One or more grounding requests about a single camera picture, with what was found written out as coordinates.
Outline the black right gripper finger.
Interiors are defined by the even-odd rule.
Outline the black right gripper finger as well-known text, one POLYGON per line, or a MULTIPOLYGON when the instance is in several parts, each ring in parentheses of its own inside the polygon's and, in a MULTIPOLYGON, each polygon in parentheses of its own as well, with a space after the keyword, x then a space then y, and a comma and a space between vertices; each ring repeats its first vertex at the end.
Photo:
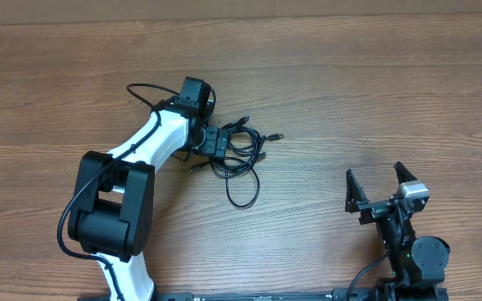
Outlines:
POLYGON ((393 167, 396 171, 397 179, 400 184, 409 181, 416 181, 418 179, 405 167, 401 161, 396 162, 393 167))
POLYGON ((346 212, 359 212, 369 202, 352 169, 346 172, 346 212))

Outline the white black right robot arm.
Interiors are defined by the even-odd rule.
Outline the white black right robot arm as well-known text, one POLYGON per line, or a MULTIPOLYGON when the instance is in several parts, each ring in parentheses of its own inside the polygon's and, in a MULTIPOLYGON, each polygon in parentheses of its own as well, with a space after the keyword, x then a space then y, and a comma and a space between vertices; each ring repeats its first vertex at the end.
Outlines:
POLYGON ((345 299, 448 300, 448 290, 439 285, 445 280, 450 246, 439 237, 417 237, 411 223, 413 214, 427 205, 429 189, 402 162, 396 162, 393 167, 398 189, 387 200, 378 202, 369 201, 352 170, 346 172, 345 211, 358 212, 362 225, 376 225, 385 253, 352 279, 345 299), (392 276, 379 279, 369 290, 356 289, 360 278, 384 260, 390 263, 392 276))

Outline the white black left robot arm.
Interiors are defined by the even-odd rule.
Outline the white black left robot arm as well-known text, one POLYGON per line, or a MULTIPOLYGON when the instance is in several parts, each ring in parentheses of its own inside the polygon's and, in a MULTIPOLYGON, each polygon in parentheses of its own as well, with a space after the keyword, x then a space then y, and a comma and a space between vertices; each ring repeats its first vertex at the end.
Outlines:
POLYGON ((209 123, 215 104, 208 83, 186 77, 179 92, 151 107, 149 120, 127 142, 82 157, 57 240, 64 253, 100 265, 110 289, 105 299, 154 299, 143 250, 152 225, 155 174, 176 151, 225 157, 228 133, 209 123))

